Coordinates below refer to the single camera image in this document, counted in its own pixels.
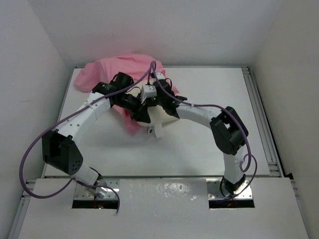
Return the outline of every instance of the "pink fabric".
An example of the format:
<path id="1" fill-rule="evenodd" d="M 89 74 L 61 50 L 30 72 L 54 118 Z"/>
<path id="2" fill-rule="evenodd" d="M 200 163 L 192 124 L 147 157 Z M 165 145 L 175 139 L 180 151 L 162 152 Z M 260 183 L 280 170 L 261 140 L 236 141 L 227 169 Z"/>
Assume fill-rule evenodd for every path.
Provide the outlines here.
<path id="1" fill-rule="evenodd" d="M 76 88 L 83 92 L 90 92 L 99 82 L 109 83 L 118 72 L 124 72 L 137 81 L 150 67 L 154 60 L 151 56 L 144 54 L 129 54 L 125 56 L 104 58 L 93 63 L 86 64 L 74 81 Z M 165 69 L 160 61 L 156 61 L 156 71 L 165 76 Z M 125 125 L 131 134 L 135 134 L 141 126 L 131 120 L 130 113 L 121 107 L 113 107 L 124 118 Z"/>

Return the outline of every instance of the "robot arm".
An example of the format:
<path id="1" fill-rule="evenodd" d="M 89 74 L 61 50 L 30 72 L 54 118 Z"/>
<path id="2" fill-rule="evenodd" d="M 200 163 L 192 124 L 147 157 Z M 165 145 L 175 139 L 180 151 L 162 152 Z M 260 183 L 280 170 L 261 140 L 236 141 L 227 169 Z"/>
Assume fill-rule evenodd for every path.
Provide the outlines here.
<path id="1" fill-rule="evenodd" d="M 166 91 L 175 96 L 170 85 L 165 81 L 164 76 L 161 73 L 156 74 L 159 78 L 159 83 Z M 81 108 L 101 96 L 114 93 L 132 83 L 133 79 L 130 76 L 119 73 L 115 81 L 109 84 L 97 84 Z M 191 120 L 212 130 L 215 143 L 224 155 L 225 189 L 232 194 L 245 180 L 245 174 L 241 172 L 239 167 L 242 160 L 242 150 L 240 148 L 245 143 L 238 127 L 228 115 L 224 113 L 217 115 L 213 108 L 197 108 L 175 102 L 161 90 L 158 85 L 159 83 L 154 82 L 152 86 L 147 85 L 143 87 L 142 93 L 138 97 L 122 93 L 108 99 L 102 99 L 90 105 L 87 110 L 73 117 L 56 130 L 48 132 L 42 138 L 43 160 L 47 164 L 67 173 L 77 181 L 90 186 L 97 185 L 99 184 L 101 175 L 83 163 L 83 157 L 77 148 L 77 144 L 85 131 L 113 105 L 128 109 L 133 120 L 148 123 L 151 122 L 148 115 L 148 107 L 160 105 L 170 116 Z M 176 97 L 182 101 L 187 101 L 185 97 Z M 248 135 L 247 129 L 235 110 L 231 107 L 227 107 L 226 109 L 238 120 L 246 135 Z"/>

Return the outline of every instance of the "wall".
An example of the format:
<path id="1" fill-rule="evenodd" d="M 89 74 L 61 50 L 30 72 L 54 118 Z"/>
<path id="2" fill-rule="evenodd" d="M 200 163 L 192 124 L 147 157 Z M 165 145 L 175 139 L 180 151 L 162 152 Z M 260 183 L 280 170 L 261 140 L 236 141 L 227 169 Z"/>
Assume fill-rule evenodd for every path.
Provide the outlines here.
<path id="1" fill-rule="evenodd" d="M 20 201 L 18 168 L 28 145 L 56 121 L 69 71 L 26 0 L 0 1 L 0 239 L 7 238 Z M 24 175 L 35 179 L 40 144 Z"/>
<path id="2" fill-rule="evenodd" d="M 319 1 L 286 0 L 255 75 L 284 166 L 292 171 L 311 238 L 319 238 Z"/>
<path id="3" fill-rule="evenodd" d="M 68 66 L 131 52 L 251 64 L 282 0 L 28 0 Z"/>

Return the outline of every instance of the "white wall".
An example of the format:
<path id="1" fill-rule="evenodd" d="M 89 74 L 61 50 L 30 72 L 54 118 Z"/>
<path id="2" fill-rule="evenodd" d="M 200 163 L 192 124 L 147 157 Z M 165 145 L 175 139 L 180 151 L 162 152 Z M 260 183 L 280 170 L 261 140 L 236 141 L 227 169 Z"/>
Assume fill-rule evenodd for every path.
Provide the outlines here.
<path id="1" fill-rule="evenodd" d="M 8 236 L 22 188 L 18 168 L 31 141 L 56 121 L 69 72 L 26 0 L 0 1 L 0 239 Z M 35 179 L 40 144 L 24 175 Z"/>
<path id="2" fill-rule="evenodd" d="M 311 238 L 319 238 L 318 9 L 318 0 L 286 0 L 254 69 L 279 153 L 295 178 Z"/>
<path id="3" fill-rule="evenodd" d="M 255 60 L 282 0 L 28 0 L 68 65 L 131 52 L 165 64 Z"/>

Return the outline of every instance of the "pink cloth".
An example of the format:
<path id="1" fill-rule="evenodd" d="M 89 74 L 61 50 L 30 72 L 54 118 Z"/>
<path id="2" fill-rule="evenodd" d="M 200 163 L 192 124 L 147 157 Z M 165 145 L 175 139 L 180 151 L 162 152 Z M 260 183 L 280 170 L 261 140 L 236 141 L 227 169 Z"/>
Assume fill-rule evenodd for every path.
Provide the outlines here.
<path id="1" fill-rule="evenodd" d="M 153 60 L 154 58 L 148 55 L 129 54 L 88 63 L 76 77 L 74 85 L 80 91 L 90 92 L 99 82 L 109 83 L 118 72 L 124 72 L 137 81 L 148 70 Z M 165 75 L 162 63 L 156 61 L 156 64 L 156 71 Z M 179 93 L 176 87 L 172 87 L 172 90 Z M 131 120 L 129 111 L 119 106 L 113 108 L 124 118 L 125 125 L 131 134 L 135 134 L 141 128 L 137 122 Z"/>

